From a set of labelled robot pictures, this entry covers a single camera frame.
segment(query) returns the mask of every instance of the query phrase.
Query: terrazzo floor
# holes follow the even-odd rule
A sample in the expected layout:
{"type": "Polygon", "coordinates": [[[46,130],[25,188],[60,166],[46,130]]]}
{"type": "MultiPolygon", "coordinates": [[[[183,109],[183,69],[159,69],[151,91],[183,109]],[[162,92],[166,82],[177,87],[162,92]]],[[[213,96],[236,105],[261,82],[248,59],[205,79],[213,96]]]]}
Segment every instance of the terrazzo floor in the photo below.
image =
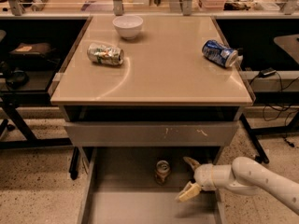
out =
{"type": "MultiPolygon", "coordinates": [[[[23,111],[26,122],[37,137],[64,137],[64,121],[48,111],[23,111]]],[[[266,122],[268,126],[283,125],[285,118],[266,122]]],[[[251,126],[265,125],[260,116],[249,113],[251,126]]],[[[289,133],[295,147],[288,146],[281,136],[262,137],[270,163],[268,169],[299,183],[299,134],[289,133]]],[[[23,139],[18,130],[4,133],[2,140],[23,139]]],[[[72,180],[68,173],[72,147],[46,147],[33,149],[0,150],[0,224],[75,224],[86,184],[86,170],[80,159],[78,178],[72,180]]],[[[234,158],[253,158],[253,148],[246,131],[240,128],[230,146],[226,147],[218,164],[230,164],[234,158]]],[[[267,192],[247,197],[221,190],[228,224],[297,224],[297,216],[267,192]]]]}

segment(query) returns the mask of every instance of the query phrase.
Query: white bowl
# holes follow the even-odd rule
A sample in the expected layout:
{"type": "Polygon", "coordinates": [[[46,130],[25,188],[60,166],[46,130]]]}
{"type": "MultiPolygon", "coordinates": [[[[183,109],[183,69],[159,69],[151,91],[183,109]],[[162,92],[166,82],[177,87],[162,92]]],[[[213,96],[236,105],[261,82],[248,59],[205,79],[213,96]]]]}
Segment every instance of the white bowl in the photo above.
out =
{"type": "Polygon", "coordinates": [[[134,15],[119,16],[113,20],[118,34],[124,39],[134,39],[140,33],[143,19],[134,15]]]}

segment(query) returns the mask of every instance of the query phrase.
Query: beige tabletop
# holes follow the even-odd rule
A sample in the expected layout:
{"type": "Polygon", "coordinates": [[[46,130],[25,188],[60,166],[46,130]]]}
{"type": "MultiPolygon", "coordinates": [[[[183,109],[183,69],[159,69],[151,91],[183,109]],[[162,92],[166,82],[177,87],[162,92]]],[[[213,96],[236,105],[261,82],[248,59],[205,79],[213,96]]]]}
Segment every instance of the beige tabletop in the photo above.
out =
{"type": "Polygon", "coordinates": [[[202,47],[221,41],[210,17],[140,15],[141,34],[124,40],[114,15],[93,17],[51,98],[54,105],[251,105],[235,67],[207,60],[202,47]],[[124,50],[121,66],[92,63],[91,43],[124,50]]]}

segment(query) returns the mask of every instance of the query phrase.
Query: robotic hand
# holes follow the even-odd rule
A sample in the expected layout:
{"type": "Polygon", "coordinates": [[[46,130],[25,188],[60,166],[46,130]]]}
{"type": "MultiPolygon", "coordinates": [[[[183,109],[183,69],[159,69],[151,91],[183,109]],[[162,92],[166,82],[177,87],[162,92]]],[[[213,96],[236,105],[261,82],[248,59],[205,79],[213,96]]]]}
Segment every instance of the robotic hand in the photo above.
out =
{"type": "Polygon", "coordinates": [[[194,170],[195,183],[189,182],[176,200],[185,202],[201,190],[228,189],[241,195],[255,195],[259,188],[288,206],[299,215],[299,184],[264,168],[245,157],[236,158],[232,165],[203,164],[192,158],[184,160],[194,170]]]}

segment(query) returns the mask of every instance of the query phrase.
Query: floor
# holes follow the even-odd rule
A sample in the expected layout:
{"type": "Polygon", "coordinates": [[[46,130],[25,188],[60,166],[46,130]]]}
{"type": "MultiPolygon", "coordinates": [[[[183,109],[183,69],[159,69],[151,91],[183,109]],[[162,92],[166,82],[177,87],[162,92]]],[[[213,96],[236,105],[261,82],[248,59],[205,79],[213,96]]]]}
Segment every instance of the floor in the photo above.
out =
{"type": "MultiPolygon", "coordinates": [[[[21,114],[40,138],[66,136],[64,121],[54,108],[38,112],[24,109],[21,114]]],[[[265,122],[260,111],[248,111],[247,116],[251,126],[255,127],[265,123],[268,126],[283,125],[286,119],[282,116],[265,122]]],[[[15,140],[22,136],[15,130],[4,133],[1,139],[15,140]]],[[[265,166],[299,183],[299,134],[289,133],[288,139],[295,147],[290,147],[279,135],[260,139],[270,159],[265,166]]],[[[0,150],[0,224],[77,223],[87,174],[80,160],[78,178],[70,178],[68,168],[72,152],[72,147],[0,150]]],[[[255,155],[240,123],[232,144],[223,150],[218,164],[229,164],[239,156],[253,158],[255,155]]],[[[253,197],[221,190],[221,197],[228,224],[299,223],[299,216],[263,190],[253,197]]]]}

